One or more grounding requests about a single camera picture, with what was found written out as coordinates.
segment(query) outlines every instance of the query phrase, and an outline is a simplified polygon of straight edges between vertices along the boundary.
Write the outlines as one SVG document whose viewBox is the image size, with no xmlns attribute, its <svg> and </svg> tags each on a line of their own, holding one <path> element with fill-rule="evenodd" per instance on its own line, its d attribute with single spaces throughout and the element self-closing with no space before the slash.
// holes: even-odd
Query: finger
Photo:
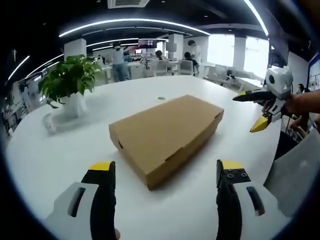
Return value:
<svg viewBox="0 0 320 240">
<path fill-rule="evenodd" d="M 119 240 L 120 237 L 121 237 L 121 234 L 120 234 L 120 232 L 118 231 L 118 229 L 115 228 L 114 230 L 115 230 L 115 237 L 116 237 L 117 240 Z"/>
</svg>

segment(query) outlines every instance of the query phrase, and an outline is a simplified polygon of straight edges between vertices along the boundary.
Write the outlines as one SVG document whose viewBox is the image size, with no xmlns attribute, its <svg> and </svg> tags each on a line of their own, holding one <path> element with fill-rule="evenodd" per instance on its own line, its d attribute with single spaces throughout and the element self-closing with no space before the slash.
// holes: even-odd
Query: ceiling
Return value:
<svg viewBox="0 0 320 240">
<path fill-rule="evenodd" d="M 285 8 L 274 0 L 251 0 L 251 2 L 258 11 L 267 6 L 285 31 L 289 47 L 305 59 L 309 58 L 307 54 L 309 38 Z M 264 2 L 265 5 L 262 6 L 258 2 Z M 124 38 L 157 38 L 173 31 L 184 32 L 185 37 L 203 36 L 203 33 L 175 25 L 117 22 L 87 27 L 59 37 L 59 34 L 65 31 L 88 23 L 144 18 L 180 23 L 200 29 L 214 24 L 237 23 L 244 26 L 260 26 L 243 0 L 150 0 L 144 8 L 117 9 L 108 9 L 107 0 L 11 0 L 8 3 L 8 11 L 14 13 L 11 16 L 14 21 L 8 19 L 12 22 L 4 36 L 6 44 L 3 48 L 6 59 L 3 60 L 5 71 L 1 76 L 4 82 L 26 56 L 30 55 L 30 58 L 10 81 L 24 78 L 39 65 L 61 54 L 65 43 L 78 38 L 84 38 L 87 44 L 92 44 Z M 203 30 L 209 33 L 230 33 L 225 27 Z M 261 30 L 235 29 L 233 33 L 265 37 Z M 15 62 L 13 50 L 16 50 Z"/>
</svg>

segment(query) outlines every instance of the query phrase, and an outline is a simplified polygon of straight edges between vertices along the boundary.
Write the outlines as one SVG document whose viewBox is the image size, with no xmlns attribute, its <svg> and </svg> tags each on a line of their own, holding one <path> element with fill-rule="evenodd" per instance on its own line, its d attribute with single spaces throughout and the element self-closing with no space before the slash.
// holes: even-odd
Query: window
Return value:
<svg viewBox="0 0 320 240">
<path fill-rule="evenodd" d="M 235 55 L 235 35 L 212 34 L 209 36 L 209 63 L 232 67 Z"/>
<path fill-rule="evenodd" d="M 162 55 L 163 55 L 164 57 L 168 57 L 168 51 L 167 51 L 167 50 L 164 51 L 164 49 L 166 49 L 166 48 L 165 48 L 166 45 L 164 45 L 164 44 L 166 44 L 165 41 L 159 41 L 159 42 L 157 42 L 157 43 L 156 43 L 156 49 L 155 49 L 155 51 L 160 50 L 160 51 L 162 52 Z"/>
<path fill-rule="evenodd" d="M 245 42 L 244 70 L 260 78 L 266 77 L 269 59 L 269 41 L 247 37 Z"/>
</svg>

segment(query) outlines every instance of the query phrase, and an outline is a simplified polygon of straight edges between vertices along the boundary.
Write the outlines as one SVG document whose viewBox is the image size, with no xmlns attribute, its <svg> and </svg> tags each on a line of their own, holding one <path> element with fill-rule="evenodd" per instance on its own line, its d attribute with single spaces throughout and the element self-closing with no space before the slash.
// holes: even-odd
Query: ceiling light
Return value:
<svg viewBox="0 0 320 240">
<path fill-rule="evenodd" d="M 53 67 L 54 65 L 56 65 L 56 64 L 58 64 L 58 63 L 60 63 L 60 61 L 57 61 L 57 62 L 51 64 L 50 66 L 47 66 L 47 67 L 46 67 L 45 69 L 43 69 L 42 71 L 47 70 L 47 69 Z"/>
<path fill-rule="evenodd" d="M 133 46 L 133 45 L 139 45 L 139 43 L 125 43 L 125 44 L 121 44 L 121 46 Z"/>
<path fill-rule="evenodd" d="M 86 25 L 83 25 L 83 26 L 79 26 L 79 27 L 76 27 L 76 28 L 73 28 L 71 30 L 68 30 L 68 31 L 65 31 L 65 32 L 61 33 L 59 35 L 59 38 L 61 38 L 63 36 L 66 36 L 66 35 L 68 35 L 70 33 L 73 33 L 75 31 L 78 31 L 78 30 L 81 30 L 81 29 L 84 29 L 84 28 L 88 28 L 88 27 L 91 27 L 91 26 L 100 25 L 100 24 L 118 23 L 118 22 L 151 22 L 151 23 L 175 25 L 175 26 L 178 26 L 178 27 L 183 27 L 183 28 L 190 29 L 190 30 L 193 30 L 193 31 L 197 31 L 199 33 L 203 33 L 203 34 L 206 34 L 206 35 L 210 36 L 210 33 L 206 32 L 206 31 L 202 31 L 202 30 L 194 28 L 192 26 L 187 26 L 187 25 L 183 25 L 183 24 L 175 23 L 175 22 L 171 22 L 171 21 L 163 21 L 163 20 L 156 20 L 156 19 L 145 19 L 145 18 L 123 18 L 123 19 L 112 19 L 112 20 L 97 21 L 97 22 L 93 22 L 93 23 L 86 24 Z"/>
<path fill-rule="evenodd" d="M 90 35 L 90 34 L 95 34 L 95 33 L 99 33 L 99 32 L 103 32 L 103 30 L 91 31 L 91 32 L 82 34 L 82 36 L 86 36 L 86 35 Z"/>
<path fill-rule="evenodd" d="M 33 79 L 34 82 L 38 81 L 41 79 L 41 75 L 40 76 L 37 76 L 35 79 Z"/>
<path fill-rule="evenodd" d="M 104 47 L 99 47 L 99 48 L 96 48 L 96 49 L 92 49 L 92 51 L 97 51 L 97 50 L 101 50 L 101 49 L 110 49 L 112 47 L 113 46 L 104 46 Z"/>
<path fill-rule="evenodd" d="M 159 41 L 169 42 L 169 39 L 165 39 L 165 38 L 139 38 L 139 40 L 159 40 Z"/>
<path fill-rule="evenodd" d="M 99 45 L 99 44 L 106 44 L 106 43 L 112 43 L 112 42 L 120 42 L 120 41 L 130 41 L 130 40 L 138 40 L 139 38 L 123 38 L 123 39 L 115 39 L 115 40 L 109 40 L 109 41 L 102 41 L 102 42 L 97 42 L 93 44 L 89 44 L 86 47 L 91 47 L 94 45 Z"/>
<path fill-rule="evenodd" d="M 60 54 L 59 56 L 56 56 L 56 57 L 52 58 L 52 59 L 49 60 L 49 61 L 46 61 L 44 64 L 38 66 L 35 70 L 33 70 L 32 72 L 30 72 L 30 73 L 26 76 L 26 78 L 29 77 L 31 74 L 33 74 L 35 71 L 37 71 L 39 68 L 43 67 L 44 65 L 50 63 L 51 61 L 53 61 L 53 60 L 55 60 L 55 59 L 57 59 L 57 58 L 62 57 L 63 55 L 64 55 L 64 54 Z"/>
<path fill-rule="evenodd" d="M 251 9 L 253 14 L 255 15 L 256 19 L 259 21 L 259 23 L 260 23 L 265 35 L 268 36 L 269 35 L 268 29 L 267 29 L 264 21 L 262 20 L 261 16 L 259 15 L 258 11 L 256 10 L 256 8 L 252 5 L 250 0 L 244 0 L 244 2 L 248 5 L 248 7 Z"/>
<path fill-rule="evenodd" d="M 139 45 L 139 43 L 125 43 L 125 44 L 121 44 L 121 46 L 133 46 L 133 45 Z M 102 49 L 110 49 L 112 48 L 113 46 L 104 46 L 104 47 L 99 47 L 99 48 L 95 48 L 95 49 L 92 49 L 92 51 L 97 51 L 97 50 L 102 50 Z"/>
<path fill-rule="evenodd" d="M 13 70 L 13 72 L 10 74 L 8 81 L 10 80 L 10 78 L 12 78 L 12 76 L 15 74 L 15 72 L 22 66 L 22 64 L 25 63 L 25 61 L 27 61 L 30 58 L 30 56 L 27 56 L 25 59 L 22 60 L 22 62 L 19 63 L 19 65 Z"/>
</svg>

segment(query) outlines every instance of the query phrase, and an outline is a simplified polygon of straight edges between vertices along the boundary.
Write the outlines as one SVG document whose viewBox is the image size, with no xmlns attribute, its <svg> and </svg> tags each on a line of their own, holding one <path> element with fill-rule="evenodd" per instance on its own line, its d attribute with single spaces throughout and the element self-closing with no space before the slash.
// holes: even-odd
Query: person in white shirt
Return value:
<svg viewBox="0 0 320 240">
<path fill-rule="evenodd" d="M 199 65 L 202 63 L 201 48 L 194 40 L 190 40 L 188 45 L 191 47 L 191 58 L 195 60 Z"/>
<path fill-rule="evenodd" d="M 31 113 L 33 108 L 32 108 L 32 104 L 29 96 L 29 89 L 25 83 L 21 91 L 21 94 L 22 94 L 22 99 L 24 101 L 24 105 L 26 106 L 27 111 Z"/>
<path fill-rule="evenodd" d="M 112 61 L 113 61 L 113 78 L 115 82 L 122 82 L 126 80 L 127 70 L 124 61 L 124 50 L 121 48 L 119 42 L 113 43 L 112 50 Z"/>
</svg>

